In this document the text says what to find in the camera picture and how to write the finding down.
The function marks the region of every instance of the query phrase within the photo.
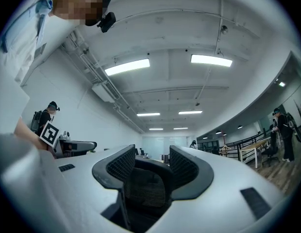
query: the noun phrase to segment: black shirt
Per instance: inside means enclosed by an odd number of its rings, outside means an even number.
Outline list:
[[[43,129],[44,129],[44,126],[45,124],[48,122],[48,121],[51,121],[51,116],[49,114],[49,112],[47,110],[44,110],[42,112],[42,115],[40,116],[40,120],[39,120],[39,123],[38,123],[38,130],[37,130],[37,134],[40,136],[40,134],[42,133]]]
[[[289,127],[288,122],[283,114],[280,114],[278,117],[277,127],[280,130],[283,139],[290,137],[293,133],[293,130]]]

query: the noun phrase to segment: table leg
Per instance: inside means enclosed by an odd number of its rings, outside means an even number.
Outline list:
[[[255,152],[255,168],[257,169],[257,149],[254,148],[254,152]]]

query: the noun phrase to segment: desk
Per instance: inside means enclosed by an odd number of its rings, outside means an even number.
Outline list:
[[[241,160],[241,162],[243,162],[242,152],[249,151],[249,150],[254,150],[254,153],[255,153],[255,168],[257,168],[257,149],[259,147],[262,148],[263,145],[269,141],[269,139],[270,139],[270,137],[240,149],[240,160]]]

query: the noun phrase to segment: forearm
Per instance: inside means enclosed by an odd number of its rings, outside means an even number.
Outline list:
[[[23,122],[22,118],[19,118],[14,133],[17,137],[30,141],[38,150],[47,150],[47,144],[28,128],[28,126]]]

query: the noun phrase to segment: air conditioning unit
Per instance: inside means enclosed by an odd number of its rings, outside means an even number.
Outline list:
[[[103,81],[101,83],[95,84],[92,90],[104,101],[115,103],[115,100],[119,99],[120,96],[118,92],[114,89],[109,81]]]

